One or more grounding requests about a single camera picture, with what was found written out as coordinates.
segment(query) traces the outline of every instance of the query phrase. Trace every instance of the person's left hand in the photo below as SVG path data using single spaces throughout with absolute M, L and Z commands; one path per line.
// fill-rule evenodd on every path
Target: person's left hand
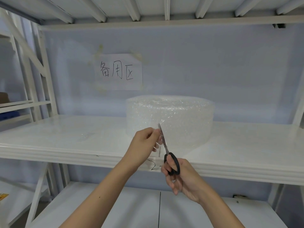
M 160 134 L 159 129 L 152 127 L 137 131 L 122 161 L 138 169 L 151 152 L 155 152 L 155 148 L 158 148 L 156 143 L 162 144 Z

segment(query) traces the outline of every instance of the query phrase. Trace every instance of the yellow label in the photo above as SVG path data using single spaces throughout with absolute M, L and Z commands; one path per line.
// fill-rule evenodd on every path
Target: yellow label
M 1 201 L 2 199 L 5 199 L 7 196 L 8 196 L 8 194 L 0 194 L 0 201 Z

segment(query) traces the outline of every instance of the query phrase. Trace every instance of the hand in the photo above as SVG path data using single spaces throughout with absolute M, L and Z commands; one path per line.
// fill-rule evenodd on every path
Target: hand
M 137 170 L 151 152 L 156 151 L 155 148 L 158 148 L 156 142 L 162 144 L 160 134 L 159 129 L 155 130 L 152 127 L 137 131 L 122 161 L 131 164 Z
M 167 161 L 162 165 L 161 170 L 166 176 L 168 186 L 171 187 L 175 195 L 181 191 L 190 200 L 200 203 L 201 189 L 207 184 L 186 159 L 178 158 L 177 160 L 181 170 L 179 175 L 170 176 L 168 173 L 172 168 L 177 170 L 171 155 L 167 156 Z

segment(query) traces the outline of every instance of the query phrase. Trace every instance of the bubble wrap roll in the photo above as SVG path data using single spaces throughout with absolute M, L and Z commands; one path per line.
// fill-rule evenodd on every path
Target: bubble wrap roll
M 143 95 L 127 99 L 127 134 L 161 124 L 169 151 L 182 156 L 206 143 L 210 136 L 214 103 L 196 97 Z

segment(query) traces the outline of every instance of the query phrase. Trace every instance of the black scissor handle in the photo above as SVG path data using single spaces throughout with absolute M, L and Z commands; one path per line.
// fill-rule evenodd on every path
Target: black scissor handle
M 168 171 L 168 173 L 169 173 L 169 175 L 170 176 L 172 176 L 172 175 L 179 175 L 181 172 L 180 172 L 180 167 L 179 167 L 179 163 L 178 163 L 178 160 L 177 160 L 177 158 L 175 157 L 175 155 L 173 154 L 173 153 L 171 153 L 171 152 L 169 152 L 169 155 L 171 155 L 171 157 L 173 158 L 173 161 L 175 162 L 175 165 L 176 165 L 176 167 L 177 167 L 177 170 L 174 170 L 173 168 L 172 168 L 172 170 L 169 172 Z M 164 157 L 164 163 L 167 161 L 167 156 L 168 156 L 168 154 L 165 154 L 165 157 Z

